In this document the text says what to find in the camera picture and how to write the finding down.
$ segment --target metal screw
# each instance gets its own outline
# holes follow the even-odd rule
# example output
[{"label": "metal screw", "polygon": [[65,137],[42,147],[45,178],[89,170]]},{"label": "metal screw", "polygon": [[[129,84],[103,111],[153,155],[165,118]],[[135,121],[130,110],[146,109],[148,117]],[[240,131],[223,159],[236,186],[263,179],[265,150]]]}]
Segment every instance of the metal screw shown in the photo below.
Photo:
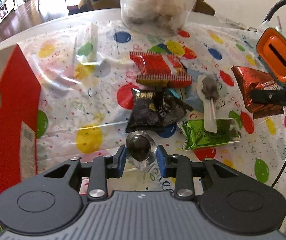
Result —
[{"label": "metal screw", "polygon": [[102,189],[92,189],[90,192],[89,192],[89,195],[91,197],[103,197],[105,195],[105,192],[104,190]]},{"label": "metal screw", "polygon": [[190,197],[190,196],[192,196],[192,194],[193,194],[193,191],[191,191],[190,189],[187,189],[187,188],[182,188],[182,189],[178,190],[178,195],[180,197]]}]

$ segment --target dark wood floor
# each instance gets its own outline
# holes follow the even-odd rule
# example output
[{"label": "dark wood floor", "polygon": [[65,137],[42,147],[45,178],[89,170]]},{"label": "dark wood floor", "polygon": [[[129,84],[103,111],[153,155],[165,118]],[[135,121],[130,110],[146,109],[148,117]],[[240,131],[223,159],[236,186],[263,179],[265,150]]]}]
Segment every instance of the dark wood floor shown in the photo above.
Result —
[{"label": "dark wood floor", "polygon": [[69,0],[40,0],[38,11],[37,0],[24,3],[0,23],[0,42],[35,25],[68,15],[67,4]]}]

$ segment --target black snack package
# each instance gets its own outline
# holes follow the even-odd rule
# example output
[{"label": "black snack package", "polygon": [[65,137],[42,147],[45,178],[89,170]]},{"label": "black snack package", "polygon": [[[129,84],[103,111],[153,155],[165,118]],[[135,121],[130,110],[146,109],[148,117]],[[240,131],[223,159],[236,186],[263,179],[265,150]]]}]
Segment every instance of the black snack package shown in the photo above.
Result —
[{"label": "black snack package", "polygon": [[132,88],[132,93],[134,107],[125,132],[138,130],[163,132],[162,120],[154,105],[156,91]]},{"label": "black snack package", "polygon": [[154,104],[162,119],[162,126],[166,127],[180,121],[186,116],[186,111],[193,111],[193,108],[176,98],[169,90],[157,91],[154,97]]}]

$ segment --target red cardboard box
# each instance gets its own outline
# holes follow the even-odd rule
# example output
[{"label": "red cardboard box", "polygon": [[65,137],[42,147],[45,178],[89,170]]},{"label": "red cardboard box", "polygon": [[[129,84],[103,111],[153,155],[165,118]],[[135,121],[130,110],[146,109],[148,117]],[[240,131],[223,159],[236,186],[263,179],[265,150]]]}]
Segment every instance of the red cardboard box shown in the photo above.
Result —
[{"label": "red cardboard box", "polygon": [[0,51],[0,193],[37,173],[40,84],[18,45]]}]

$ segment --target green wrapper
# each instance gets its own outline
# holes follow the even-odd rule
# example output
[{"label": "green wrapper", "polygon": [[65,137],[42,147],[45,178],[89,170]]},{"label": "green wrapper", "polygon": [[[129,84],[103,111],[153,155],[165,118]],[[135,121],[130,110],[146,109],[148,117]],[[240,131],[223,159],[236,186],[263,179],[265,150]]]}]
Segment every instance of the green wrapper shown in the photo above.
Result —
[{"label": "green wrapper", "polygon": [[179,122],[178,127],[187,138],[182,149],[194,150],[196,148],[226,145],[241,140],[241,133],[234,118],[217,119],[216,124],[218,132],[212,133],[204,129],[203,119]]}]

